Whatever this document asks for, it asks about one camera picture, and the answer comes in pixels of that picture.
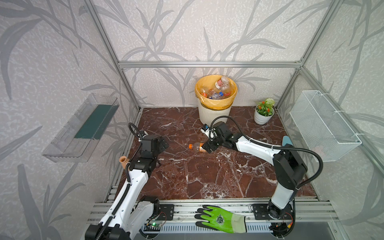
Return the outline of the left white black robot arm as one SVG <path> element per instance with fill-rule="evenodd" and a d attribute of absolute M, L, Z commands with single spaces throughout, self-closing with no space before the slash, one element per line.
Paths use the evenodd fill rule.
<path fill-rule="evenodd" d="M 133 240 L 147 220 L 160 215 L 160 204 L 156 197 L 144 197 L 138 203 L 136 201 L 159 165 L 159 155 L 169 144 L 164 137 L 148 135 L 133 123 L 129 123 L 129 129 L 140 145 L 130 159 L 120 157 L 126 181 L 100 222 L 88 227 L 86 240 Z"/>

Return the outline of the red cap white label bottle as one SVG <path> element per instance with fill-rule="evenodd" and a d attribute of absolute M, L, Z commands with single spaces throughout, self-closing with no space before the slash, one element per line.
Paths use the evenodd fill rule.
<path fill-rule="evenodd" d="M 222 76 L 215 82 L 215 87 L 219 91 L 220 96 L 229 97 L 232 93 L 230 80 Z"/>

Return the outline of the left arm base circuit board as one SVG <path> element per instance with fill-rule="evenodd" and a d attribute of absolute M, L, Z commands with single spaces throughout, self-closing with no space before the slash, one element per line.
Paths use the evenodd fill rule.
<path fill-rule="evenodd" d="M 164 225 L 163 223 L 147 223 L 144 225 L 143 231 L 144 232 L 160 232 L 163 225 Z"/>

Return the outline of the blue label bottle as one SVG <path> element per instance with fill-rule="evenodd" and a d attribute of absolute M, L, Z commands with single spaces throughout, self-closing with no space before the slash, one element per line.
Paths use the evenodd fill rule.
<path fill-rule="evenodd" d="M 224 98 L 225 98 L 225 96 L 222 92 L 214 93 L 210 96 L 210 99 L 212 99 L 212 100 L 222 100 Z"/>

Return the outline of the orange label bottle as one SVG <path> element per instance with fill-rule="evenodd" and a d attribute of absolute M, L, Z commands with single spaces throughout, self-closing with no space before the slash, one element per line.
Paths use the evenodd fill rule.
<path fill-rule="evenodd" d="M 197 152 L 203 152 L 205 153 L 206 150 L 203 148 L 204 143 L 194 143 L 194 144 L 189 144 L 189 149 L 194 150 Z"/>
<path fill-rule="evenodd" d="M 208 97 L 209 97 L 209 89 L 208 89 L 208 88 L 205 88 L 205 87 L 201 88 L 201 90 L 200 90 L 200 94 L 201 94 L 203 97 L 208 98 Z"/>

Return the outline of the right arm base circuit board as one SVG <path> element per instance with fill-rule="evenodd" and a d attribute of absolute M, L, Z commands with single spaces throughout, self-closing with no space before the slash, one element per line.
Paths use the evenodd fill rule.
<path fill-rule="evenodd" d="M 295 223 L 272 223 L 269 226 L 270 231 L 272 231 L 272 235 L 275 236 L 276 238 L 284 238 L 287 235 L 289 235 L 292 230 L 295 227 Z"/>

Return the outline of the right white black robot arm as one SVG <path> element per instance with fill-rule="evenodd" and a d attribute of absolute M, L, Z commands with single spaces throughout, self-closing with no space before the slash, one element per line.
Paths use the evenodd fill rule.
<path fill-rule="evenodd" d="M 224 147 L 252 155 L 274 166 L 278 184 L 269 200 L 268 214 L 275 220 L 283 216 L 296 193 L 304 185 L 319 177 L 324 168 L 323 159 L 316 152 L 295 148 L 288 143 L 278 146 L 257 141 L 244 134 L 239 124 L 230 116 L 219 116 L 211 125 L 204 124 L 201 132 L 209 138 L 202 146 L 207 153 Z M 307 174 L 308 167 L 300 156 L 300 152 L 314 156 L 319 162 L 318 170 L 306 180 L 304 176 Z"/>

